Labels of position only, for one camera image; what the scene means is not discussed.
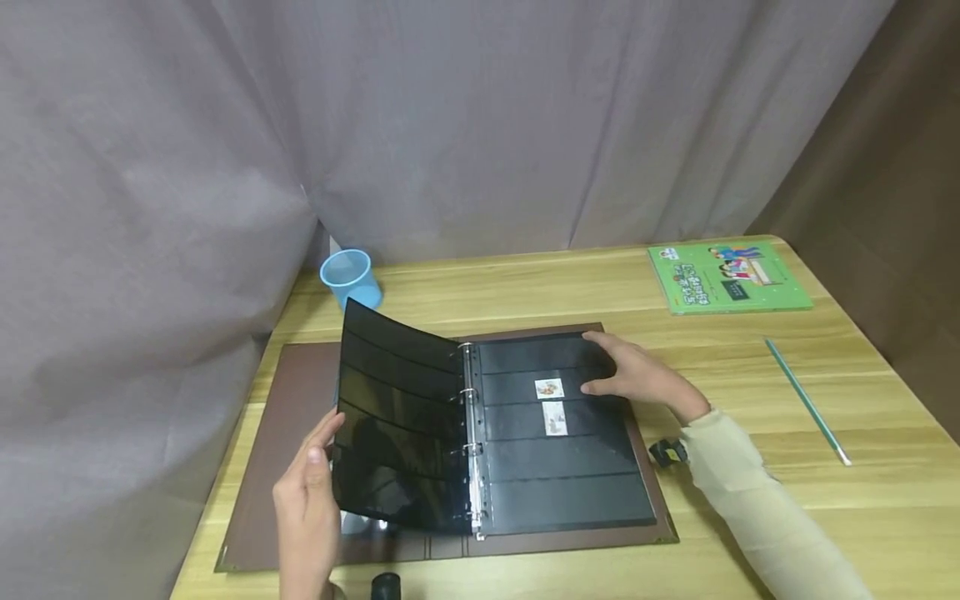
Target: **wood grain surface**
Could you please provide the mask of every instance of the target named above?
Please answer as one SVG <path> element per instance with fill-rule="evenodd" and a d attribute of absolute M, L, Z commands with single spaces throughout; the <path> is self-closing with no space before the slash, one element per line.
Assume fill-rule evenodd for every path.
<path fill-rule="evenodd" d="M 828 532 L 877 598 L 960 598 L 960 449 L 814 275 L 774 242 L 809 311 L 672 316 L 642 247 L 397 265 L 376 270 L 381 312 L 444 336 L 602 322 L 699 386 L 753 438 L 768 468 Z M 302 275 L 252 384 L 173 598 L 276 598 L 276 573 L 213 572 L 279 350 L 340 337 L 343 314 Z M 846 448 L 844 468 L 763 344 L 772 338 Z M 677 436 L 635 405 L 649 442 Z M 685 468 L 659 473 L 681 543 L 430 563 L 344 566 L 349 598 L 398 572 L 405 599 L 768 597 Z"/>

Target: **green pencil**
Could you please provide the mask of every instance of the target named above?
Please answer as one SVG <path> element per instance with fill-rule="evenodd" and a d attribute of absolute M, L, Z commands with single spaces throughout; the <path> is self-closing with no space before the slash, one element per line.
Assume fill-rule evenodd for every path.
<path fill-rule="evenodd" d="M 797 395 L 800 396 L 800 400 L 804 403 L 806 410 L 810 413 L 810 416 L 813 417 L 814 422 L 817 423 L 817 426 L 820 427 L 821 433 L 824 434 L 824 437 L 827 438 L 830 446 L 833 448 L 833 451 L 837 453 L 837 456 L 840 457 L 840 462 L 844 464 L 845 467 L 852 467 L 853 462 L 847 456 L 847 453 L 844 452 L 843 446 L 840 445 L 840 442 L 837 441 L 835 435 L 830 430 L 827 422 L 823 417 L 820 416 L 820 411 L 817 410 L 817 407 L 813 405 L 813 400 L 810 399 L 810 396 L 806 394 L 804 386 L 800 385 L 800 382 L 797 381 L 797 377 L 793 374 L 793 371 L 790 370 L 790 367 L 787 366 L 786 361 L 783 360 L 783 357 L 780 356 L 780 351 L 777 350 L 777 347 L 774 346 L 774 343 L 769 338 L 764 338 L 764 342 L 767 343 L 767 347 L 773 353 L 774 358 L 777 359 L 777 364 L 780 365 L 780 368 L 783 369 L 783 373 L 786 375 L 786 378 L 790 380 L 790 385 L 793 386 L 793 389 L 797 391 Z"/>

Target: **blue cup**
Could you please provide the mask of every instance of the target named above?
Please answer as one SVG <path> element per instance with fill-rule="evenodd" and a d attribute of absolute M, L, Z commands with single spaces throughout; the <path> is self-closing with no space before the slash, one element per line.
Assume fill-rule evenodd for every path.
<path fill-rule="evenodd" d="M 353 298 L 367 308 L 376 308 L 383 301 L 380 286 L 373 278 L 370 255 L 362 250 L 341 250 L 331 254 L 320 266 L 320 281 L 330 288 L 347 308 L 347 298 Z"/>

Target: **gray curtain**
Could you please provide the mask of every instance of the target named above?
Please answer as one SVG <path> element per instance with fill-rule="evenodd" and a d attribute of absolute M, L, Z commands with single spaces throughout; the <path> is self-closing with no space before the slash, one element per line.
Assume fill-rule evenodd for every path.
<path fill-rule="evenodd" d="M 2 595 L 168 592 L 318 217 L 737 233 L 891 2 L 0 3 Z"/>

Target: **green book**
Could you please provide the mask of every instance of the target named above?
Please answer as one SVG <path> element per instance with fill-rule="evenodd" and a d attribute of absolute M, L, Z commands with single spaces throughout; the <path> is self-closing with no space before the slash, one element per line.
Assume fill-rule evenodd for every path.
<path fill-rule="evenodd" d="M 648 252 L 675 315 L 813 306 L 769 242 L 678 244 Z"/>

